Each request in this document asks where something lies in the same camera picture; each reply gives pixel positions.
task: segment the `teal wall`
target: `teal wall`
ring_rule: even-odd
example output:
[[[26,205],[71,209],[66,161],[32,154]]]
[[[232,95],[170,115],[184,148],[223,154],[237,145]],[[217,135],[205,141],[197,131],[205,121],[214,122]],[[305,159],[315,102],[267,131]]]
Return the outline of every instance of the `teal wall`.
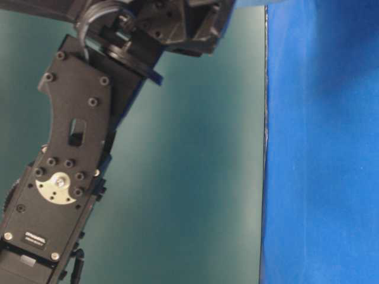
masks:
[[[67,24],[0,12],[0,196],[47,142],[37,84]],[[213,56],[166,54],[120,127],[86,228],[83,284],[258,282],[264,9],[237,10]]]

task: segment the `metal plate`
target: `metal plate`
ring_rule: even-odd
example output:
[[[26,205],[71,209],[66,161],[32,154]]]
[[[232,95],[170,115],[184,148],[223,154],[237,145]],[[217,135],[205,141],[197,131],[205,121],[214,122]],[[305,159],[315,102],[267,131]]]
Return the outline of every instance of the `metal plate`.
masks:
[[[63,172],[53,174],[53,176],[45,182],[36,180],[37,189],[42,197],[58,205],[67,205],[76,201],[76,199],[73,199],[69,194],[70,184],[70,177]]]

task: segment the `blue fabric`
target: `blue fabric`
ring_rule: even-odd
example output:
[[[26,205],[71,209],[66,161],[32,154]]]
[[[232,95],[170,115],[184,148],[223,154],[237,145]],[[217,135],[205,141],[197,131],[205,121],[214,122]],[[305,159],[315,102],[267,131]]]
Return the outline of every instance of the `blue fabric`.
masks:
[[[379,283],[379,1],[268,12],[261,283]]]

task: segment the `label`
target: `label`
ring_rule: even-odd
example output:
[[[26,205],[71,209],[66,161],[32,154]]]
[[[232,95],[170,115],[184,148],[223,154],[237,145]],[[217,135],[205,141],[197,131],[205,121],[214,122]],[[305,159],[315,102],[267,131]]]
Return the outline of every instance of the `label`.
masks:
[[[36,247],[40,250],[43,250],[46,246],[47,240],[40,235],[26,232],[23,238],[23,242],[30,244],[31,246]]]

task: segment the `black robotic arm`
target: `black robotic arm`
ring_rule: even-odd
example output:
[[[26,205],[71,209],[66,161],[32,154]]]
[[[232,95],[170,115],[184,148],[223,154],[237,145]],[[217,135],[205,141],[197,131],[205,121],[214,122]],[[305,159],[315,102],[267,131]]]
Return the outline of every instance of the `black robotic arm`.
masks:
[[[75,258],[79,283],[86,220],[105,193],[117,127],[164,51],[212,53],[234,0],[1,0],[0,8],[69,21],[38,86],[52,105],[48,145],[12,188],[0,224],[0,283],[55,284]],[[86,45],[91,40],[97,48]]]

